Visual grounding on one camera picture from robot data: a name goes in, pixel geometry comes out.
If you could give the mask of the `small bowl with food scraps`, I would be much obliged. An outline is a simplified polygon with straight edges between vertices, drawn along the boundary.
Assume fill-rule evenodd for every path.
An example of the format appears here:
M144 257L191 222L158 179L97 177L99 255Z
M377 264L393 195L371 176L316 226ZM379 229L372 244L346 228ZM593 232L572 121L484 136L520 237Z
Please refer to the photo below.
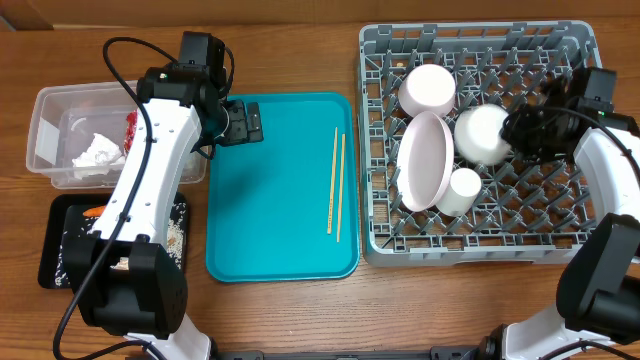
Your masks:
M500 106L484 104L462 112L456 120L454 142L469 162L486 166L506 159L511 147L501 137L508 113Z

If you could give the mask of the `white cup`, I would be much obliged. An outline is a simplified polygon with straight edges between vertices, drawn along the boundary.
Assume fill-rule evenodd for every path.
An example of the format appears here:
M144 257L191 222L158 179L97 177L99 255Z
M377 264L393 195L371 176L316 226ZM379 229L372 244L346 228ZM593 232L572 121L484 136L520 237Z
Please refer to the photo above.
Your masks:
M481 187L481 178L474 170L456 169L436 208L446 216L462 216L472 207Z

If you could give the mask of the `red snack wrapper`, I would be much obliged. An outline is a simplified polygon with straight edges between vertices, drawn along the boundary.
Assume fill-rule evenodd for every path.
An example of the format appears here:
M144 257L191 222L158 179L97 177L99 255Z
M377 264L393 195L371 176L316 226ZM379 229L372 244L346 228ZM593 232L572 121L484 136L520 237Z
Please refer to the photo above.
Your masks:
M138 118L137 111L133 111L126 116L127 127L125 130L125 137L123 142L123 149L124 149L125 155L129 153L135 137L136 128L137 128L137 118Z

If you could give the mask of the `pink bowl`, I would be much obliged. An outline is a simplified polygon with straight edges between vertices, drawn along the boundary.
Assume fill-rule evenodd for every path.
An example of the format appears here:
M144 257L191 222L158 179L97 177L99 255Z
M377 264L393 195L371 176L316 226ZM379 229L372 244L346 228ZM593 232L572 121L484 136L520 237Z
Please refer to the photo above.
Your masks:
M454 106L456 83L444 67L424 64L414 68L400 85L398 99L409 116L430 111L443 117Z

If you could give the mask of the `orange carrot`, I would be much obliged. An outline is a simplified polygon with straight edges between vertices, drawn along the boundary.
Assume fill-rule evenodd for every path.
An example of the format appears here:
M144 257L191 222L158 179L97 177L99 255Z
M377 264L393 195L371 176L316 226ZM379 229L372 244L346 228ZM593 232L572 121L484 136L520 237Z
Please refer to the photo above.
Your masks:
M83 212L84 217L100 217L106 209L105 205L93 207Z

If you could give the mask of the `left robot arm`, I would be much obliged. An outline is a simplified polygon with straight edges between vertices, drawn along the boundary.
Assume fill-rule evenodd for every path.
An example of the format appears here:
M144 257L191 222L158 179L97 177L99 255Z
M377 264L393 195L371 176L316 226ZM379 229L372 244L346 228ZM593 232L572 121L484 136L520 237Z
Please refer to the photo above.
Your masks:
M89 233L65 236L70 312L152 359L213 359L215 341L186 312L188 285L169 256L167 229L191 153L263 140L256 103L229 98L235 63L225 43L187 31L177 56L148 69L127 93L134 135L116 187Z

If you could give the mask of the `large pink plate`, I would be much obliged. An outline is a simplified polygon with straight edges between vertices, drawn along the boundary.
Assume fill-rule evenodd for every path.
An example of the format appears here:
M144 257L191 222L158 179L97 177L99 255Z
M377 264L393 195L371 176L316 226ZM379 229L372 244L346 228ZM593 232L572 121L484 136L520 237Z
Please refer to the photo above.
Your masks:
M396 185L404 206L414 212L433 207L447 188L453 160L449 126L430 111L414 117L401 138L396 162Z

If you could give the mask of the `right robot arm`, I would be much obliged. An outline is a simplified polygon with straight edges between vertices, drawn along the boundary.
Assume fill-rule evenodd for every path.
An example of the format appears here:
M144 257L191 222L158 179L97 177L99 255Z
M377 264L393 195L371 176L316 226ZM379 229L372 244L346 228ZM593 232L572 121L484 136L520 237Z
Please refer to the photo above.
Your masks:
M501 325L470 353L472 359L568 359L590 348L622 359L621 346L639 339L639 126L615 112L616 74L580 68L542 88L539 105L523 105L504 120L501 136L541 162L565 159L586 179L598 221L566 266L556 300L529 319Z

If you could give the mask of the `white tissue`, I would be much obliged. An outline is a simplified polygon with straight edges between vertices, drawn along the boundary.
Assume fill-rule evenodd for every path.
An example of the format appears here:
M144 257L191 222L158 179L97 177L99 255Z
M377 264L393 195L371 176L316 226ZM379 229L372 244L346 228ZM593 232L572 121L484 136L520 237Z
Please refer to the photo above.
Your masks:
M109 138L94 133L91 145L79 157L72 160L74 178L82 180L93 175L106 175L112 166L123 165L125 156L118 145Z

